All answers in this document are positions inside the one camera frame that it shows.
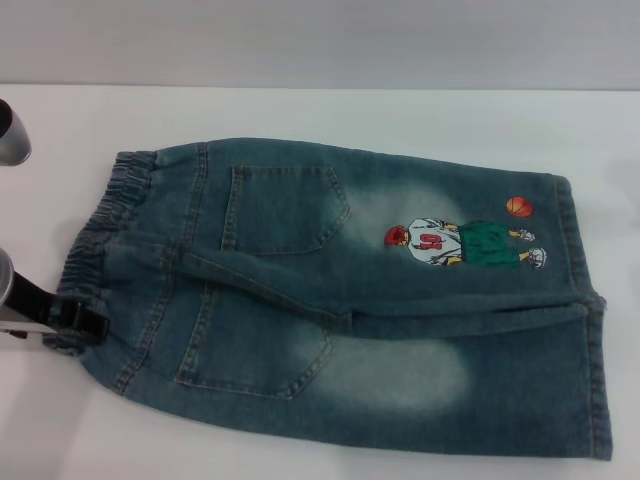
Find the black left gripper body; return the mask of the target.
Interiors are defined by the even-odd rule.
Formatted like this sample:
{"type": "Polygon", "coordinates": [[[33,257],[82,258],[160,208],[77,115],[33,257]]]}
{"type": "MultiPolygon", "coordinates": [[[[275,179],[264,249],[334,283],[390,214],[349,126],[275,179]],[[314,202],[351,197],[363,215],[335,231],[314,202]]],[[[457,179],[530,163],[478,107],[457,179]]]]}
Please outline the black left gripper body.
{"type": "Polygon", "coordinates": [[[30,333],[57,334],[73,328],[69,305],[17,272],[1,282],[1,332],[25,339],[30,333]]]}

